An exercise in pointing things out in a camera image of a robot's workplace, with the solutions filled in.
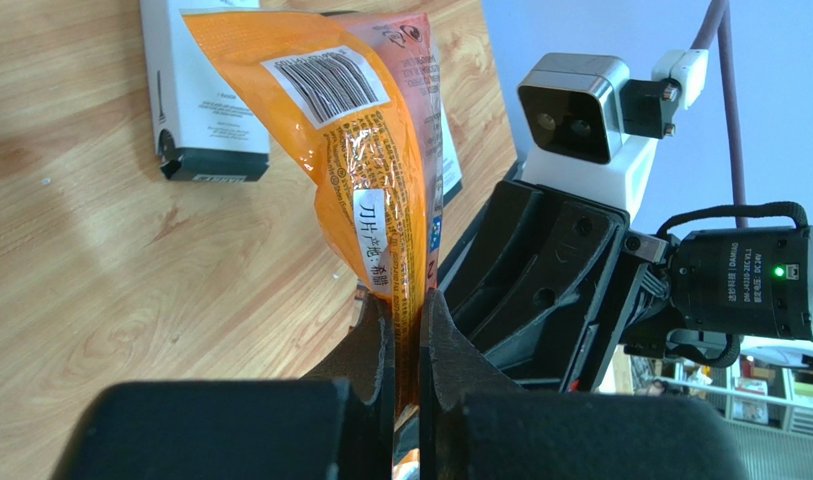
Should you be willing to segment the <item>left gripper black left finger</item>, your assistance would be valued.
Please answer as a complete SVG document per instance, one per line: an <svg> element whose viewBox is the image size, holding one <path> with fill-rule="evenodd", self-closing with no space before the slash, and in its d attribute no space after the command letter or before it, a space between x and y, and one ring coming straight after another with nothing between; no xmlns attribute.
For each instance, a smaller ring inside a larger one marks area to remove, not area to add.
<svg viewBox="0 0 813 480"><path fill-rule="evenodd" d="M369 296L356 327L293 380L138 381L103 390L56 479L387 479L394 340Z"/></svg>

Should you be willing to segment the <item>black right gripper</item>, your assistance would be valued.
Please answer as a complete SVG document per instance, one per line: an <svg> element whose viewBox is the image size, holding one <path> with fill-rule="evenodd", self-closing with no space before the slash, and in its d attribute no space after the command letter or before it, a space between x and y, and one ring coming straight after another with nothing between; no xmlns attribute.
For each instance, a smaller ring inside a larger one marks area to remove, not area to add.
<svg viewBox="0 0 813 480"><path fill-rule="evenodd" d="M786 217L790 226L671 229L708 218ZM623 309L629 214L559 190L502 181L445 297L459 331L529 389L589 391L603 377ZM813 343L813 226L796 202L679 214L644 277L626 354L728 368L745 337Z"/></svg>

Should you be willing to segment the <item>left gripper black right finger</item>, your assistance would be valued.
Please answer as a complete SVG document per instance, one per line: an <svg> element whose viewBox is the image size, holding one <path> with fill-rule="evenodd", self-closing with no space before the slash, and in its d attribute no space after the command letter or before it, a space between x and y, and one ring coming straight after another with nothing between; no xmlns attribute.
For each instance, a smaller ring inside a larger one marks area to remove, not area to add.
<svg viewBox="0 0 813 480"><path fill-rule="evenodd" d="M424 479L744 479L724 420L675 397L527 391L455 326L442 293L421 318Z"/></svg>

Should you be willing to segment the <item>orange razor bag vertical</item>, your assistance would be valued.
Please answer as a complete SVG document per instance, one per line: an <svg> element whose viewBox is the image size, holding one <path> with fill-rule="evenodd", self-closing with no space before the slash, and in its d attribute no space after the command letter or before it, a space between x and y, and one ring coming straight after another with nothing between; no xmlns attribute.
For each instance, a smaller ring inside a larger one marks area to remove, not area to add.
<svg viewBox="0 0 813 480"><path fill-rule="evenodd" d="M420 323L443 212L437 50L423 13L186 10L217 74L315 183L332 250L367 287L364 316L326 361L361 351L369 409L344 414L339 471L388 477L394 427L418 402Z"/></svg>

